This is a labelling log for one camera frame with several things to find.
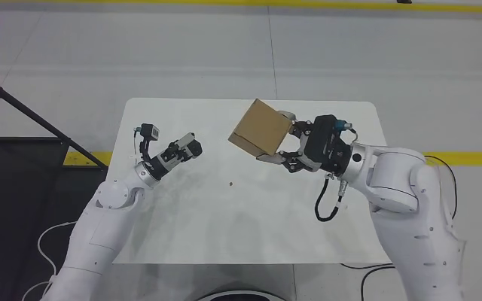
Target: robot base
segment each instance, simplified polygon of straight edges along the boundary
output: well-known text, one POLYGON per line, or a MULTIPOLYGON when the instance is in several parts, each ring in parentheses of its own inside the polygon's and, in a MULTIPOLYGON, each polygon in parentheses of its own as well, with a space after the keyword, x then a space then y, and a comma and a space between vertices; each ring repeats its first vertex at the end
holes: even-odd
POLYGON ((229 290, 223 293, 214 293, 197 301, 285 301, 269 293, 254 290, 229 290))

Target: yellow stripe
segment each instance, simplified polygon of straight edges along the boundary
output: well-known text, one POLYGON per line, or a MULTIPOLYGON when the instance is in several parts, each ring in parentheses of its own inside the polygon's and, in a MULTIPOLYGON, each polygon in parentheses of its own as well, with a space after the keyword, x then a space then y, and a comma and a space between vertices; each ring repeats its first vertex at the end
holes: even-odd
POLYGON ((448 165, 453 166, 482 166, 482 153, 463 151, 429 151, 426 156, 434 156, 442 159, 448 165))
MULTIPOLYGON (((112 158, 111 151, 92 152, 97 159, 109 165, 112 158)), ((429 151, 424 155, 442 159, 452 166, 482 166, 482 153, 469 151, 429 151)), ((94 166, 95 163, 78 152, 69 152, 63 165, 66 166, 94 166)))
MULTIPOLYGON (((111 151, 93 151, 91 152, 95 158, 99 159, 100 162, 109 165, 111 163, 112 152, 111 151)), ((68 152, 66 159, 63 161, 65 166, 95 166, 96 164, 89 159, 87 159, 83 154, 72 151, 68 152)))
POLYGON ((117 4, 174 4, 174 5, 242 5, 242 6, 285 6, 292 8, 335 8, 335 9, 361 9, 382 11, 445 11, 460 13, 482 13, 482 5, 455 5, 455 4, 399 4, 392 0, 387 3, 379 2, 345 2, 345 1, 313 1, 313 0, 0 0, 4 3, 117 3, 117 4))

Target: table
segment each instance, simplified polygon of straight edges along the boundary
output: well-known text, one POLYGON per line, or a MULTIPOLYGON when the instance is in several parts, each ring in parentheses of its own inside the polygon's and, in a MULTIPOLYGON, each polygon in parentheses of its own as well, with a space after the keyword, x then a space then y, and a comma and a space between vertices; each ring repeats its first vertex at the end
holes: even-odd
MULTIPOLYGON (((387 263, 368 212, 368 201, 348 189, 338 215, 320 223, 314 204, 324 172, 289 174, 255 160, 227 138, 250 100, 131 99, 126 104, 108 179, 134 165, 133 128, 153 123, 162 151, 194 132, 203 154, 177 166, 146 194, 142 212, 114 263, 387 263)), ((386 145, 375 107, 369 102, 265 101, 292 111, 299 120, 334 114, 354 124, 359 141, 386 145)), ((346 141, 351 133, 344 133, 346 141)), ((295 137, 280 149, 293 151, 295 137)), ((338 182, 328 186, 320 212, 337 201, 338 182)))

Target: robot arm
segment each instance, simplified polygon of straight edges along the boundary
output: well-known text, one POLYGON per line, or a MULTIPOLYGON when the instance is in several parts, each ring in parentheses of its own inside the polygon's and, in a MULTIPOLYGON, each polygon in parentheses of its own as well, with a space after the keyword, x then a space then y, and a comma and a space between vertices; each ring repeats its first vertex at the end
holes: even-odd
MULTIPOLYGON (((257 159, 284 165, 290 172, 322 169, 338 177, 339 201, 347 186, 363 193, 380 244, 398 270, 407 298, 461 301, 463 242, 457 239, 442 201, 439 176, 426 165, 425 157, 413 150, 355 143, 358 136, 346 144, 341 133, 356 131, 333 115, 318 116, 311 123, 280 113, 292 120, 290 133, 300 139, 300 148, 257 159)), ((337 208, 330 218, 319 220, 330 220, 336 213, 337 208)))
POLYGON ((152 190, 179 163, 202 153, 201 144, 190 132, 151 159, 148 144, 157 140, 158 130, 143 124, 139 131, 144 136, 140 147, 143 161, 125 178, 99 185, 70 235, 66 261, 42 300, 89 300, 100 277, 125 245, 145 190, 152 190))

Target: floor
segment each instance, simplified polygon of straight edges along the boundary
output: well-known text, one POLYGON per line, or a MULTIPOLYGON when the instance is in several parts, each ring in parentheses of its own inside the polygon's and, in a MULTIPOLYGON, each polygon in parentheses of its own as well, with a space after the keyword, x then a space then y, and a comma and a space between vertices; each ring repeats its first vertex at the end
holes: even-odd
MULTIPOLYGON (((390 145, 479 151, 480 15, 172 5, 0 5, 0 86, 89 151, 111 151, 132 97, 369 101, 390 145)), ((160 112, 179 114, 180 112, 160 112)), ((0 102, 0 135, 48 135, 0 102)), ((479 167, 456 167, 469 240, 466 299, 482 295, 479 167)), ((241 285, 286 299, 358 300, 338 265, 125 266, 97 299, 193 300, 241 285)), ((404 300, 395 271, 367 300, 404 300)))

